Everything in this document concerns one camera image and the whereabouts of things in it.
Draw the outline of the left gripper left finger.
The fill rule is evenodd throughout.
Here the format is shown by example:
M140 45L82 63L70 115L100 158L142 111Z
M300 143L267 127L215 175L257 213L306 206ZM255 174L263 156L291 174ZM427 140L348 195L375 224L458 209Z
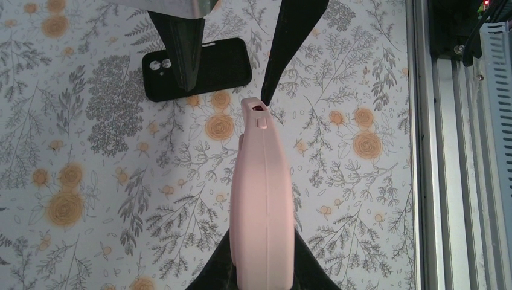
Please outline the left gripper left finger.
M236 269L232 264L229 230L217 248L186 290L227 290L236 289Z

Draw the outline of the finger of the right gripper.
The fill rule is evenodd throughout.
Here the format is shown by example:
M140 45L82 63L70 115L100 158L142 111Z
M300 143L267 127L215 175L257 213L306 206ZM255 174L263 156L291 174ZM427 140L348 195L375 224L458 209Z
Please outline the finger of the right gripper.
M260 100L269 106L286 66L319 22L329 0L282 0Z
M152 11L149 16L165 45L178 87L187 92L194 89L205 19L186 19Z

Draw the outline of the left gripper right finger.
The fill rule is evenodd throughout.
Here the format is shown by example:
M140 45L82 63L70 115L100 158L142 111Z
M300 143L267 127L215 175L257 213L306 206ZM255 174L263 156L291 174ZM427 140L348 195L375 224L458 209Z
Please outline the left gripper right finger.
M306 242L295 230L292 290L338 290L339 287L326 274Z

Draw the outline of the black phone case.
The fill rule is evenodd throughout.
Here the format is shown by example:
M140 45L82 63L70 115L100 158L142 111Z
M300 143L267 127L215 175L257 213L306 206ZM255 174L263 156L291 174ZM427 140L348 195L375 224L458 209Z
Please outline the black phone case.
M245 86L252 80L252 68L244 40L236 37L202 45L196 85L190 91L178 87L165 50L142 58L142 79L149 100L166 102Z

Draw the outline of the phone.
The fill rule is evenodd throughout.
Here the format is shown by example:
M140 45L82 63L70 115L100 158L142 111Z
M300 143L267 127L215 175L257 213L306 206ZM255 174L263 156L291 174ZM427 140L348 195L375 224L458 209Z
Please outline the phone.
M270 109L241 102L244 132L231 187L230 250L239 289L291 289L294 266L292 180Z

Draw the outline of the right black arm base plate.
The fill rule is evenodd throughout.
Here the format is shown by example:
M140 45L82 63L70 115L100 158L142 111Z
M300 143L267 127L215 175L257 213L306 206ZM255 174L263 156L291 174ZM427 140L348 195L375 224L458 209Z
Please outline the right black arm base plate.
M482 56L480 29L511 20L511 1L428 1L430 53L461 61L465 67Z

